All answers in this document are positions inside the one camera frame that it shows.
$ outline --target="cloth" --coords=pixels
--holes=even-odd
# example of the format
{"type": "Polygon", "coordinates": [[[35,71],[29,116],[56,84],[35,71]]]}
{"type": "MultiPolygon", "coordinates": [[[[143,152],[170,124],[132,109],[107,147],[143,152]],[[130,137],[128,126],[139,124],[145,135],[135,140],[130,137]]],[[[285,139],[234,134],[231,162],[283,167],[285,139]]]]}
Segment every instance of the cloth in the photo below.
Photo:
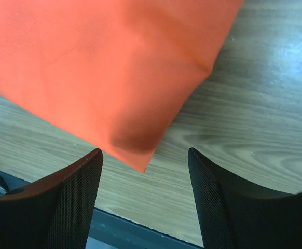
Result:
{"type": "Polygon", "coordinates": [[[0,0],[0,95],[144,172],[243,0],[0,0]]]}

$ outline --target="orange cloth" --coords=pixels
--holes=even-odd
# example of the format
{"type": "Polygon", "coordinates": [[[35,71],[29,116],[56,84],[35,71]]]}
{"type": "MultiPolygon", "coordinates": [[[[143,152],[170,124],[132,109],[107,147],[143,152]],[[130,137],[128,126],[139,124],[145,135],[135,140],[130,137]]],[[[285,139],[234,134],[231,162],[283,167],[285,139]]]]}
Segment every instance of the orange cloth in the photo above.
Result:
{"type": "Polygon", "coordinates": [[[0,95],[144,172],[243,0],[0,0],[0,95]]]}

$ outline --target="red-orange fabric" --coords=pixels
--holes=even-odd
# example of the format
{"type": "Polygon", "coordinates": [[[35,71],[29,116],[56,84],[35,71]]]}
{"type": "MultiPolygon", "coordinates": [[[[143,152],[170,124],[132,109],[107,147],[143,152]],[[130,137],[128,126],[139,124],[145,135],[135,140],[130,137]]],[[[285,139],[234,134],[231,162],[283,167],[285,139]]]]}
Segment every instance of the red-orange fabric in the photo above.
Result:
{"type": "Polygon", "coordinates": [[[144,172],[243,0],[0,0],[0,95],[144,172]]]}

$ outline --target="gray floor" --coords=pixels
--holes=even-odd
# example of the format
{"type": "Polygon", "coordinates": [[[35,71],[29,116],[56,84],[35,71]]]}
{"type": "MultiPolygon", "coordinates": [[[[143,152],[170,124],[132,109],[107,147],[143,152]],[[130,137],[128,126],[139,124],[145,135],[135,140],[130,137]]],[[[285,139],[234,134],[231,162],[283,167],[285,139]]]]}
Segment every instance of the gray floor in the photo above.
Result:
{"type": "Polygon", "coordinates": [[[116,249],[110,245],[107,245],[101,241],[95,240],[94,238],[88,237],[87,246],[85,249],[116,249]]]}

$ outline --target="wood grain surface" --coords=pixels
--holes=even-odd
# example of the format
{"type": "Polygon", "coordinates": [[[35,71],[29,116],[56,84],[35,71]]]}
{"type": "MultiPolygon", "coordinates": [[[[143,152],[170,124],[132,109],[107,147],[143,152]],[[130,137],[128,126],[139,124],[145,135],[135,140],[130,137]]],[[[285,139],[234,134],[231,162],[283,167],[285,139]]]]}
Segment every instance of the wood grain surface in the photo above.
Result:
{"type": "MultiPolygon", "coordinates": [[[[247,0],[146,174],[105,155],[95,205],[202,245],[190,147],[263,186],[302,191],[302,0],[247,0]]],[[[0,97],[1,171],[34,181],[92,149],[0,97]]]]}

